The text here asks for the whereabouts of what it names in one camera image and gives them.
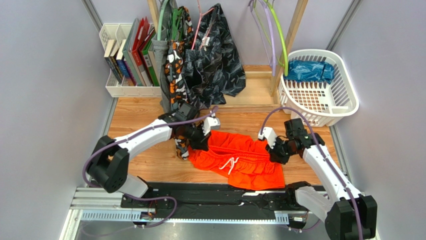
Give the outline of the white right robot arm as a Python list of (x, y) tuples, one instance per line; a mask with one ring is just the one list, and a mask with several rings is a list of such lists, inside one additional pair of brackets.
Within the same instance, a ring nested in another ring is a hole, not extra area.
[(371, 195), (361, 193), (333, 161), (317, 133), (306, 130), (300, 118), (284, 123), (285, 139), (271, 127), (263, 126), (258, 139), (266, 141), (271, 162), (286, 164), (300, 156), (314, 171), (326, 194), (307, 182), (290, 184), (290, 199), (305, 207), (324, 223), (331, 240), (367, 240), (376, 237), (378, 204)]

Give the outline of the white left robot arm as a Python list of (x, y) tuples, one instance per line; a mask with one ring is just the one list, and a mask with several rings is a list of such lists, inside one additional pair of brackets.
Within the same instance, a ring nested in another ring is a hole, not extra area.
[(92, 155), (84, 164), (82, 175), (97, 182), (108, 193), (121, 192), (132, 198), (141, 198), (148, 191), (148, 184), (140, 177), (128, 173), (130, 161), (155, 146), (173, 139), (177, 155), (189, 158), (189, 150), (208, 151), (211, 129), (220, 126), (215, 117), (218, 107), (209, 114), (199, 116), (199, 110), (183, 103), (177, 110), (165, 113), (151, 124), (117, 138), (101, 137)]

